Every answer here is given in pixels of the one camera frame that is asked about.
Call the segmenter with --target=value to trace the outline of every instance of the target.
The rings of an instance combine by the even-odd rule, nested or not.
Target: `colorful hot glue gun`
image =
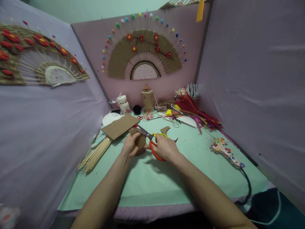
[[[223,138],[217,138],[217,140],[211,145],[211,150],[216,154],[221,153],[235,168],[239,169],[245,167],[245,165],[240,163],[231,153],[231,150],[225,147],[225,141]]]

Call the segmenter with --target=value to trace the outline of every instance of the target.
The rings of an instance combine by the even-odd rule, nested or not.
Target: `scissors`
[[[148,137],[148,138],[150,139],[149,145],[150,145],[150,149],[152,150],[153,155],[154,155],[159,161],[165,161],[165,160],[163,160],[162,158],[158,157],[158,155],[155,153],[155,150],[153,149],[153,145],[156,146],[156,147],[158,146],[156,143],[153,142],[153,137],[156,137],[157,133],[150,134],[150,133],[148,133],[146,130],[144,130],[141,126],[139,126],[138,124],[137,124],[137,126],[138,126],[139,128],[135,128],[135,127],[134,127],[134,128],[135,128],[137,131],[139,131],[140,133],[144,134],[146,137]],[[165,135],[165,134],[160,133],[160,135],[162,135],[162,136],[168,138],[168,136]]]

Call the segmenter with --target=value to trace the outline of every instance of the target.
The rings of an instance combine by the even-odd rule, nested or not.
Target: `mint green table cover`
[[[160,129],[169,126],[171,129],[167,135],[174,140],[178,138],[177,146],[180,152],[214,181],[224,193],[230,198],[248,194],[248,184],[242,173],[235,169],[223,155],[215,154],[210,150],[213,138],[205,130],[202,130],[200,135],[196,128],[185,124],[175,128],[171,122],[162,118],[142,120],[139,124],[149,133],[159,133]],[[215,138],[227,139],[219,131],[213,131],[210,134]],[[127,133],[111,144],[89,175],[85,175],[82,171],[75,174],[58,210],[69,211],[83,207],[119,155],[126,136]],[[246,165],[244,171],[250,179],[252,193],[267,190],[267,178],[231,142],[227,147],[240,162]],[[191,193],[178,171],[170,163],[158,161],[150,150],[132,159],[119,206],[174,205],[190,202],[194,202]]]

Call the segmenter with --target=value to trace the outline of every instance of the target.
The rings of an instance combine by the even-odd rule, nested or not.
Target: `purple fabric backdrop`
[[[181,57],[182,61],[187,58],[187,62],[179,71],[158,79],[147,80],[148,87],[154,91],[157,98],[172,99],[174,90],[194,81],[209,4],[205,4],[204,19],[199,23],[196,23],[197,8],[198,4],[195,4],[170,9],[167,10],[167,12],[165,10],[149,12],[149,14],[153,14],[153,18],[149,19],[149,29],[162,34],[165,30],[165,25],[168,23],[167,38],[171,41],[175,37],[175,34],[178,33],[179,38],[182,38],[183,41],[181,45],[176,47],[176,50],[179,54],[182,54],[183,51],[186,52],[186,55],[182,55]],[[158,23],[155,21],[156,16],[159,16]],[[72,26],[108,98],[116,98],[122,92],[127,95],[131,107],[136,104],[142,106],[140,92],[145,88],[144,80],[118,80],[109,78],[107,73],[102,73],[101,68],[103,62],[101,57],[103,55],[105,56],[106,63],[109,59],[109,55],[103,54],[102,52],[102,50],[105,49],[104,46],[107,44],[106,39],[108,38],[108,35],[111,35],[115,41],[118,40],[112,34],[112,29],[116,28],[117,22],[121,24],[121,19],[126,17],[129,17],[130,19],[131,15],[76,23],[72,24]],[[144,13],[141,19],[139,19],[136,14],[136,19],[134,20],[135,29],[143,29],[145,25]],[[129,31],[127,25],[121,25],[121,27],[123,34],[126,35],[127,31]],[[122,37],[119,32],[117,32],[117,35],[119,38]]]
[[[198,83],[265,175],[305,212],[305,2],[214,1]]]
[[[91,77],[56,88],[0,86],[0,203],[22,208],[17,228],[46,229],[110,107],[71,25],[23,2],[0,1],[0,20],[10,18],[55,35]]]

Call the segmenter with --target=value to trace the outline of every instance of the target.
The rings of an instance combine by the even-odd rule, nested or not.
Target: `white bottle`
[[[117,105],[120,107],[121,112],[122,112],[123,115],[128,114],[128,113],[131,112],[126,95],[120,95],[117,98]]]

